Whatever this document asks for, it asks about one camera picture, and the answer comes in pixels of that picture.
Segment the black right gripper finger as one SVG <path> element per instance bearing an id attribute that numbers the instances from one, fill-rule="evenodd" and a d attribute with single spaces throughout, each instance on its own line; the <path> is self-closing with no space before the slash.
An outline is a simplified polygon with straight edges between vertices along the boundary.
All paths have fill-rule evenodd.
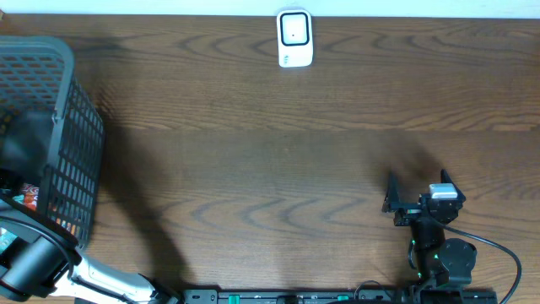
<path id="1" fill-rule="evenodd" d="M 399 209 L 400 198 L 397 189 L 397 178 L 390 172 L 387 179 L 386 194 L 381 207 L 383 213 L 395 212 Z"/>
<path id="2" fill-rule="evenodd" d="M 450 174 L 448 173 L 446 169 L 442 169 L 440 171 L 440 181 L 443 184 L 448 184 L 449 186 L 453 187 L 453 190 L 451 192 L 453 198 L 463 203 L 467 200 L 466 196 L 463 194 L 461 189 L 452 181 Z"/>

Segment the orange snack bar wrapper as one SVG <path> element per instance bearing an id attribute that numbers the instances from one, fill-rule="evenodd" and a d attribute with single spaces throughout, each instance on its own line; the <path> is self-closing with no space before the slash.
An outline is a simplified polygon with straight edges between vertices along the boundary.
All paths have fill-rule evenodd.
<path id="1" fill-rule="evenodd" d="M 29 209 L 37 210 L 39 190 L 40 189 L 33 184 L 24 183 L 20 189 L 20 195 L 18 196 L 19 202 Z"/>

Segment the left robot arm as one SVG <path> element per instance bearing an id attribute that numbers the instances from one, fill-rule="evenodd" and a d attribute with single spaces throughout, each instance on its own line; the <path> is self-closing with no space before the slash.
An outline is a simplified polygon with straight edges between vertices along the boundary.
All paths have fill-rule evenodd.
<path id="1" fill-rule="evenodd" d="M 35 210 L 14 201 L 23 180 L 1 171 L 1 296 L 71 296 L 88 303 L 180 303 L 183 297 L 141 274 L 94 260 L 78 241 Z"/>

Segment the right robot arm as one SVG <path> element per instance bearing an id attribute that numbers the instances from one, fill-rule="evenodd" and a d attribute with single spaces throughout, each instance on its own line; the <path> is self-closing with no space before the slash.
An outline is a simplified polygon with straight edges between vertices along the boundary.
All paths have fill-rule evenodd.
<path id="1" fill-rule="evenodd" d="M 428 288 L 459 288 L 472 282 L 476 247 L 445 235 L 445 229 L 457 218 L 465 201 L 465 195 L 446 170 L 440 172 L 440 182 L 429 185 L 429 191 L 421 193 L 415 203 L 403 202 L 397 178 L 393 174 L 388 177 L 381 210 L 394 214 L 395 226 L 410 228 L 408 262 Z"/>

